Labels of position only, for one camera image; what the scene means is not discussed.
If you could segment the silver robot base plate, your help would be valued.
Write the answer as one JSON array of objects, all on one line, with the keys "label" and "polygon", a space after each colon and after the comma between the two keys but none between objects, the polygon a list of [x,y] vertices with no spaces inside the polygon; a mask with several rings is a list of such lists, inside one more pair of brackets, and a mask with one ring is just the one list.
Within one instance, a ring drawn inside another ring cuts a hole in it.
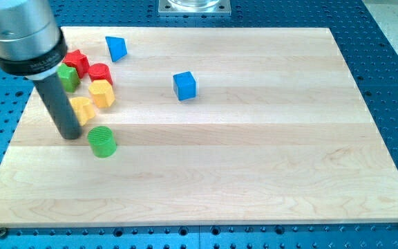
[{"label": "silver robot base plate", "polygon": [[162,16],[181,15],[230,15],[230,0],[159,0],[158,14]]}]

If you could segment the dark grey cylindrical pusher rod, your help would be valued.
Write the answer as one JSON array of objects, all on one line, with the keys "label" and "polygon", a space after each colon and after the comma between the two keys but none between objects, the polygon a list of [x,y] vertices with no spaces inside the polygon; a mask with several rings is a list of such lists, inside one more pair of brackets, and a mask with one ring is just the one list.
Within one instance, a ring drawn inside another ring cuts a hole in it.
[{"label": "dark grey cylindrical pusher rod", "polygon": [[50,114],[59,134],[66,140],[75,140],[82,134],[82,128],[56,73],[33,84]]}]

